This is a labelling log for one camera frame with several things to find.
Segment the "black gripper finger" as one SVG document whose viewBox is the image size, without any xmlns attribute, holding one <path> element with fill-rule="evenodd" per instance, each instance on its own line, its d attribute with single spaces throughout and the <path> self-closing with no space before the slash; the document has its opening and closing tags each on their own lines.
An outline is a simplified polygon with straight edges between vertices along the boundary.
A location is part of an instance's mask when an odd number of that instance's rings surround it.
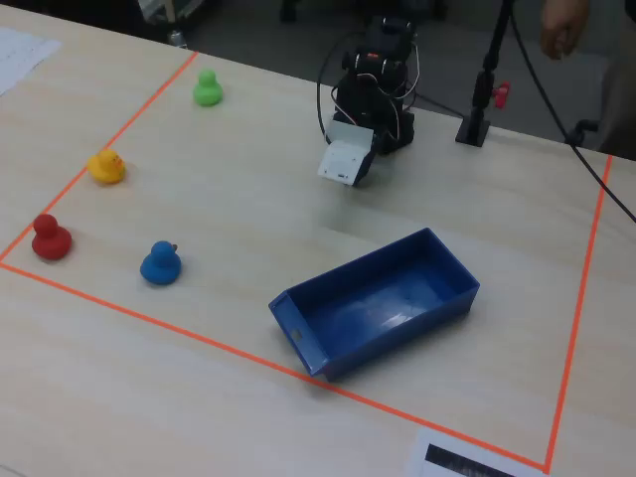
<svg viewBox="0 0 636 477">
<path fill-rule="evenodd" d="M 377 147 L 375 145 L 372 145 L 369 152 L 364 156 L 364 158 L 361 161 L 357 175 L 353 182 L 354 187 L 357 187 L 360 184 L 360 182 L 367 176 L 376 155 L 377 155 Z"/>
</svg>

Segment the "person's bare hand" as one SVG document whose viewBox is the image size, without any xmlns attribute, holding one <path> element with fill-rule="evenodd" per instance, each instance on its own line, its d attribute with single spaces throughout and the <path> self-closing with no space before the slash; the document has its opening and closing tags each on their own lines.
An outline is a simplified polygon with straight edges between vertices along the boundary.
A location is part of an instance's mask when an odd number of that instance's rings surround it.
<svg viewBox="0 0 636 477">
<path fill-rule="evenodd" d="M 546 0 L 542 12 L 541 48 L 552 60 L 569 56 L 589 18 L 588 0 Z"/>
</svg>

